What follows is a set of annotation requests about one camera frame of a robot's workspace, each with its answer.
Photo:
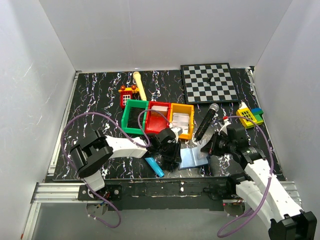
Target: microphone mesh head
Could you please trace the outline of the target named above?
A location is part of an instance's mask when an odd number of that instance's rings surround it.
[[[212,104],[210,105],[209,109],[213,109],[213,110],[215,110],[216,112],[218,112],[218,110],[219,110],[219,105],[216,104],[216,103],[212,103]]]

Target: black marble tabletop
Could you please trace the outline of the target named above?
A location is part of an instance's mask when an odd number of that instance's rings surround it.
[[[161,70],[161,71],[141,71],[141,80],[144,85],[145,93],[149,101],[185,103],[183,84],[180,70]],[[250,109],[258,107],[258,103],[250,83],[248,74],[244,68],[231,69],[231,76],[234,80],[235,88],[239,99],[246,103]],[[120,125],[123,110],[120,107],[120,94],[118,90],[121,85],[131,86],[134,84],[132,72],[97,72],[80,73],[74,90],[68,120],[85,112],[99,112],[108,115]],[[140,99],[139,94],[134,94],[134,99]],[[198,104],[194,106],[194,133],[203,117],[206,115],[210,104]],[[204,138],[210,139],[213,131],[218,128],[218,119],[223,116],[236,114],[239,103],[220,103],[218,117],[213,121],[211,128],[205,133]],[[261,125],[264,133],[269,138],[265,125]],[[67,151],[79,139],[92,130],[102,130],[106,135],[113,137],[124,137],[107,120],[100,116],[87,116],[75,121],[67,131],[64,146]],[[267,147],[261,134],[254,128],[247,130],[252,145],[257,145],[268,155]],[[196,146],[193,140],[184,141],[182,148]],[[273,146],[271,147],[273,159],[275,160],[274,173],[279,180],[284,180],[280,165],[275,156]],[[168,164],[160,156],[155,158],[159,166],[165,173],[165,178],[203,178],[221,177],[243,170],[240,165],[233,161],[229,155],[223,157],[213,156],[210,164],[198,168],[178,170],[176,164]],[[157,178],[154,171],[144,159],[137,158],[115,158],[110,159],[101,168],[102,176],[107,179],[143,179]],[[60,151],[53,176],[55,181],[77,180],[78,176],[74,169],[69,166],[67,160]]]

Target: microphone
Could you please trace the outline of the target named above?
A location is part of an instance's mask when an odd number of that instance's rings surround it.
[[[199,141],[204,136],[206,130],[208,129],[209,125],[211,124],[212,119],[214,119],[216,112],[218,112],[219,106],[216,103],[212,103],[209,107],[209,111],[206,113],[204,119],[202,120],[200,126],[198,127],[197,131],[195,132],[195,141]]]

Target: white wall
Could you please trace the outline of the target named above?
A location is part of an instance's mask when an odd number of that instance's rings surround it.
[[[254,74],[285,176],[320,220],[320,2],[293,0]],[[317,236],[320,239],[320,227]]]
[[[292,0],[39,0],[74,68],[255,66]]]
[[[0,239],[20,239],[75,70],[37,0],[0,0]]]

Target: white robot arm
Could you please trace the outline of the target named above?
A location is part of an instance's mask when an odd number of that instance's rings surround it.
[[[182,129],[179,127],[166,128],[160,133],[149,136],[150,146],[146,145],[143,137],[119,138],[104,135],[101,130],[96,130],[77,142],[70,150],[72,161],[76,167],[78,176],[83,178],[93,191],[98,191],[105,186],[100,168],[109,159],[113,158],[143,158],[146,155],[162,154],[169,161],[179,162],[180,145],[179,135]]]
[[[280,184],[270,175],[269,163],[264,153],[249,144],[245,128],[224,119],[221,130],[201,149],[210,155],[230,154],[244,170],[243,177],[233,177],[229,186],[233,194],[244,199],[256,210],[262,202],[269,178],[270,187],[266,199],[257,215],[268,229],[271,240],[313,240],[317,219],[309,211],[304,212]]]

